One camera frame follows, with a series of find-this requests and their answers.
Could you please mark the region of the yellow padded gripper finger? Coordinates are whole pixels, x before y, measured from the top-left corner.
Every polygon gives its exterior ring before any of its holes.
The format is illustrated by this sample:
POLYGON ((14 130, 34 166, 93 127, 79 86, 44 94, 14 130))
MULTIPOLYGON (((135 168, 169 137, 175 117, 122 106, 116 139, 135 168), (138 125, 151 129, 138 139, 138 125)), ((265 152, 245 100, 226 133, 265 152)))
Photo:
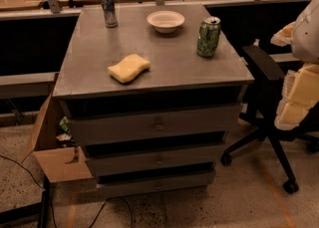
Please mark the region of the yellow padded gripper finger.
POLYGON ((274 124, 290 130, 299 126, 319 102, 319 65, 306 63, 297 72, 289 70, 281 96, 274 124))
POLYGON ((281 30, 279 30, 272 36, 270 43, 279 47, 290 45, 292 43, 294 26, 295 23, 291 22, 285 27, 283 27, 281 30))

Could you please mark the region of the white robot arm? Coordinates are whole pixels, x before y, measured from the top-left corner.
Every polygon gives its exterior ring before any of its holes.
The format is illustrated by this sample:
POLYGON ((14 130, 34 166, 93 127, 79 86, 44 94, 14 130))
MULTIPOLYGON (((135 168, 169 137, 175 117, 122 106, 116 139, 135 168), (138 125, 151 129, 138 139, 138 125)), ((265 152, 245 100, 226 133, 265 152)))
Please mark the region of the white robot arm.
POLYGON ((292 55, 303 62, 297 72, 285 76, 275 126, 290 130, 305 120, 319 103, 319 0, 312 0, 297 19, 273 35, 276 46, 290 45, 292 55))

